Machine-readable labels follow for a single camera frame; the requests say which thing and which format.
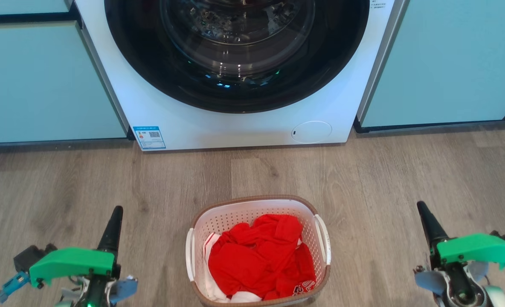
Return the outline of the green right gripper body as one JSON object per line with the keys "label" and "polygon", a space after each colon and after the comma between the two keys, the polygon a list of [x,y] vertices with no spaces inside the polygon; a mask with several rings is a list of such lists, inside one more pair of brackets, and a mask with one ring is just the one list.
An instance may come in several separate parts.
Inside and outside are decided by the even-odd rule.
{"label": "green right gripper body", "polygon": [[435,246],[442,264],[488,262],[505,269],[505,240],[494,235],[475,233],[441,241]]}

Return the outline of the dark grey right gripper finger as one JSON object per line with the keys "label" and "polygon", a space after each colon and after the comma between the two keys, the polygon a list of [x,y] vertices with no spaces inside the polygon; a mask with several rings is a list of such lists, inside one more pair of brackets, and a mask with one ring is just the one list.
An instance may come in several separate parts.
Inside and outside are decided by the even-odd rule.
{"label": "dark grey right gripper finger", "polygon": [[448,240],[449,236],[424,201],[418,201],[417,208],[430,253],[439,256],[438,243]]}

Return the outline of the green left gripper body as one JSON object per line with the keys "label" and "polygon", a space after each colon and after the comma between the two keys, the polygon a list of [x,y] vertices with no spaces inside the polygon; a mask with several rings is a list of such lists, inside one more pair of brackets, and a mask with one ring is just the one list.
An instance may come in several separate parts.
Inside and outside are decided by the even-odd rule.
{"label": "green left gripper body", "polygon": [[42,257],[29,269],[30,283],[50,285],[55,278],[81,275],[106,275],[112,272],[115,256],[94,249],[67,247]]}

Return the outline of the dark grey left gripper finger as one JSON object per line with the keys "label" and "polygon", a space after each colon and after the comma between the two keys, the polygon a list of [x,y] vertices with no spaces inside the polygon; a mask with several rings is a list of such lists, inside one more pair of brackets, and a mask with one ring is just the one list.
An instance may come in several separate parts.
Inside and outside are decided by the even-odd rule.
{"label": "dark grey left gripper finger", "polygon": [[108,252],[114,255],[114,265],[117,264],[118,260],[123,213],[124,208],[122,206],[116,206],[114,208],[101,240],[97,245],[97,251]]}

